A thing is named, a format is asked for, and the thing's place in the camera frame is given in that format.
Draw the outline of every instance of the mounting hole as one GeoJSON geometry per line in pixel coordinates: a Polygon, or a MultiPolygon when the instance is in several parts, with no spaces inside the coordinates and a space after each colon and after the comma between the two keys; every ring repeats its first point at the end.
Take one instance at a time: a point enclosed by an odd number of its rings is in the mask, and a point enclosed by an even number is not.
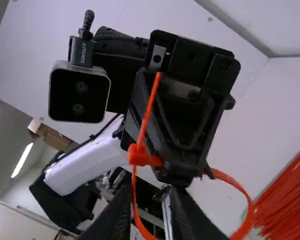
{"type": "Polygon", "coordinates": [[[197,55],[196,55],[196,53],[195,52],[193,52],[193,51],[190,51],[190,52],[188,52],[188,60],[190,61],[190,62],[193,62],[194,60],[196,60],[196,57],[197,57],[197,55]]]}
{"type": "Polygon", "coordinates": [[[161,56],[155,55],[155,56],[153,57],[153,61],[154,61],[156,64],[160,63],[160,62],[161,62],[161,56]]]}
{"type": "Polygon", "coordinates": [[[76,115],[82,115],[85,112],[84,106],[82,106],[81,104],[78,104],[78,103],[73,105],[72,110],[74,111],[74,113],[76,115]]]}

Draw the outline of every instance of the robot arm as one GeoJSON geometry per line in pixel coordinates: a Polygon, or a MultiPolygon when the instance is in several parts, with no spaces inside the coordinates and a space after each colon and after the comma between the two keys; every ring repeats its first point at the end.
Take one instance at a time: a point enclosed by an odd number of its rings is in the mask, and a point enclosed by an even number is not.
{"type": "Polygon", "coordinates": [[[127,153],[112,133],[119,128],[117,120],[102,135],[63,157],[45,171],[44,183],[60,196],[71,194],[79,186],[102,174],[127,164],[127,153]]]}
{"type": "MultiPolygon", "coordinates": [[[[106,111],[123,114],[122,132],[119,139],[110,136],[116,125],[108,134],[61,157],[30,191],[60,227],[76,231],[80,222],[92,219],[88,205],[100,197],[100,191],[95,183],[90,181],[89,189],[85,183],[126,163],[125,151],[137,140],[155,73],[162,72],[144,142],[151,155],[163,162],[163,167],[152,167],[155,177],[173,186],[171,233],[176,239],[183,234],[201,239],[202,232],[213,230],[209,239],[227,239],[198,206],[190,210],[189,205],[196,204],[184,188],[203,172],[214,179],[207,155],[223,112],[236,103],[230,91],[240,63],[230,51],[161,30],[153,31],[150,39],[108,27],[93,35],[93,20],[94,13],[88,10],[79,36],[70,37],[68,60],[58,61],[51,72],[49,116],[64,122],[99,123],[106,111]],[[188,219],[186,229],[182,216],[188,219]],[[206,228],[193,226],[192,220],[205,222],[206,228]]],[[[148,195],[144,201],[153,204],[148,195]]],[[[121,234],[129,233],[130,209],[131,188],[125,186],[82,239],[93,239],[97,233],[105,236],[100,239],[126,239],[121,234]]]]}

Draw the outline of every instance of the red zip tie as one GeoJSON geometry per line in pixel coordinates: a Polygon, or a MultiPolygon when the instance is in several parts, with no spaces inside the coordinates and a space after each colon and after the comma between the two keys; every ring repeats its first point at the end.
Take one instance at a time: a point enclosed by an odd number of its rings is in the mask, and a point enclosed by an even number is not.
{"type": "MultiPolygon", "coordinates": [[[[132,185],[132,208],[133,208],[134,221],[135,221],[135,225],[139,229],[141,235],[146,240],[158,240],[158,238],[153,236],[146,229],[146,227],[143,225],[143,223],[139,217],[139,214],[138,214],[138,206],[137,206],[137,198],[136,198],[137,166],[150,165],[150,166],[154,166],[154,167],[163,167],[163,162],[162,162],[161,158],[158,156],[149,155],[147,148],[143,145],[143,139],[146,134],[147,123],[149,121],[152,107],[153,107],[153,104],[155,101],[160,78],[161,78],[161,73],[157,72],[153,86],[152,86],[151,94],[149,97],[149,102],[146,106],[144,119],[142,120],[137,143],[132,143],[128,149],[128,162],[129,162],[129,164],[133,165],[132,184],[131,185],[132,185]]],[[[243,189],[243,187],[232,177],[228,176],[227,174],[225,174],[217,169],[212,168],[211,170],[212,170],[215,178],[234,186],[236,189],[238,189],[240,192],[242,192],[245,195],[245,197],[247,198],[247,201],[248,201],[247,217],[246,217],[245,221],[242,223],[241,227],[238,229],[238,231],[236,231],[231,236],[231,240],[242,240],[249,233],[249,231],[253,225],[254,209],[252,206],[252,200],[249,197],[249,195],[246,193],[246,191],[243,189]]]]}

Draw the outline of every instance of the camera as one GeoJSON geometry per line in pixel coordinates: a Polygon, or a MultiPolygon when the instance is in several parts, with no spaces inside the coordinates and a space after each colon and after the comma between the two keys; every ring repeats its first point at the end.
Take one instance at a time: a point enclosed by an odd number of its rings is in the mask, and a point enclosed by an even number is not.
{"type": "Polygon", "coordinates": [[[110,88],[103,68],[58,60],[50,74],[48,114],[56,121],[99,123],[105,116],[110,88]]]}

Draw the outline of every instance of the metal rod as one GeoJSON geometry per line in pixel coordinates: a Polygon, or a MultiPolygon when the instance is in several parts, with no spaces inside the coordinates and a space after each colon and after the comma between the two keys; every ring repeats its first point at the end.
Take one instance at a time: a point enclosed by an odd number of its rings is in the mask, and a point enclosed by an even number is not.
{"type": "Polygon", "coordinates": [[[170,195],[166,195],[164,201],[162,201],[163,222],[165,240],[173,240],[172,225],[171,225],[171,209],[170,209],[170,195]]]}

